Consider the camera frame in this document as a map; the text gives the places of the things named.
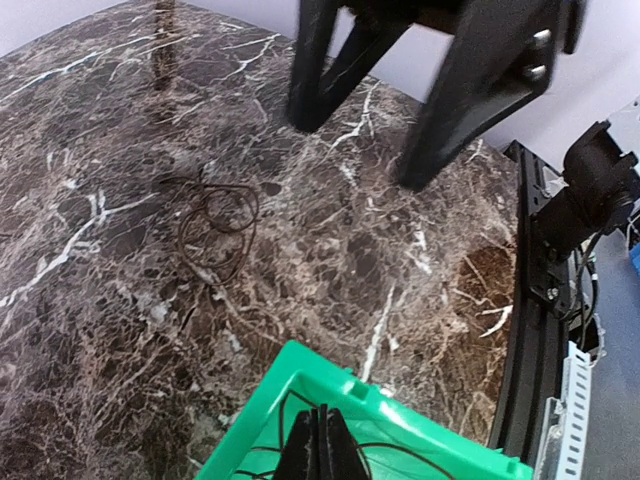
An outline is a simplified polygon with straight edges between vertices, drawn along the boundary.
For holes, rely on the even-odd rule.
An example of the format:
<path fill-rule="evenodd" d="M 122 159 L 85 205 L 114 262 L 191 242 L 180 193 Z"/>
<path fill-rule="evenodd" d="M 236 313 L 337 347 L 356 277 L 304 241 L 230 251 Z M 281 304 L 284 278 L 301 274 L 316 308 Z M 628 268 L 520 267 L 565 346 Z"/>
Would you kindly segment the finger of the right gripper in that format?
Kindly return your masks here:
<path fill-rule="evenodd" d="M 299 2 L 287 103 L 287 119 L 298 131 L 317 131 L 411 25 L 409 19 L 354 5 L 354 25 L 331 59 L 338 11 L 347 6 L 346 1 Z"/>

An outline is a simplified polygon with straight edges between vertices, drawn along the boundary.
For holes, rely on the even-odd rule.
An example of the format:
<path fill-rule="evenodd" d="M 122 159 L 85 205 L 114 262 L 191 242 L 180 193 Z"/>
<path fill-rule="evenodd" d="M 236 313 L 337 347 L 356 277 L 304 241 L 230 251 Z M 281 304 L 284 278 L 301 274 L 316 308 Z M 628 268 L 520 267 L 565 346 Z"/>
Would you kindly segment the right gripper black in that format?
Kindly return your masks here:
<path fill-rule="evenodd" d="M 341 1 L 371 29 L 418 24 L 454 34 L 397 162 L 419 191 L 483 132 L 548 88 L 556 42 L 578 47 L 583 1 Z"/>

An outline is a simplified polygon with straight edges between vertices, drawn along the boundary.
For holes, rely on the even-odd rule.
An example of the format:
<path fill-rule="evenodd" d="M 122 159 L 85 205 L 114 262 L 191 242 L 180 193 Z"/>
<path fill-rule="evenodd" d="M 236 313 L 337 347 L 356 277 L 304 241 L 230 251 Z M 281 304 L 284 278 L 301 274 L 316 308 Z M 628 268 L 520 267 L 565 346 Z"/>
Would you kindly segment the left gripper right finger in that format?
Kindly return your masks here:
<path fill-rule="evenodd" d="M 320 478 L 367 479 L 363 461 L 344 417 L 337 408 L 320 406 Z"/>

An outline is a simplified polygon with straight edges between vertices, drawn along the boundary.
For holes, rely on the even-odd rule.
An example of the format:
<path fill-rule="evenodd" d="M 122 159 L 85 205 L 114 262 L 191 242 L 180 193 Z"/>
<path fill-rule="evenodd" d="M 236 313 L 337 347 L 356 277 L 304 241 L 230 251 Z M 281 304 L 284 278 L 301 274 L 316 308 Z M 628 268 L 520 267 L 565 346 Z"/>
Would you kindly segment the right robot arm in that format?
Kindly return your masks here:
<path fill-rule="evenodd" d="M 353 28 L 333 61 L 326 56 L 341 8 Z M 548 88 L 558 53 L 574 52 L 586 12 L 582 1 L 303 1 L 299 5 L 287 117 L 318 130 L 412 26 L 452 40 L 394 176 L 419 191 L 484 131 Z M 569 148 L 564 188 L 537 214 L 543 241 L 567 256 L 607 235 L 639 196 L 638 156 L 606 120 Z"/>

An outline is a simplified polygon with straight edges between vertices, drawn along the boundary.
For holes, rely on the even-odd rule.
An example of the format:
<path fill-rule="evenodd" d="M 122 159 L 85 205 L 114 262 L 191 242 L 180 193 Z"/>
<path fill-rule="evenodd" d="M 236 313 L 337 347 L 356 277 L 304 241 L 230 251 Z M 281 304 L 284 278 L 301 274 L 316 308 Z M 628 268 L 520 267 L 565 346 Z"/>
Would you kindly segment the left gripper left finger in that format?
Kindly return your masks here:
<path fill-rule="evenodd" d="M 273 479 L 318 480 L 320 478 L 318 440 L 318 409 L 300 411 L 281 453 Z"/>

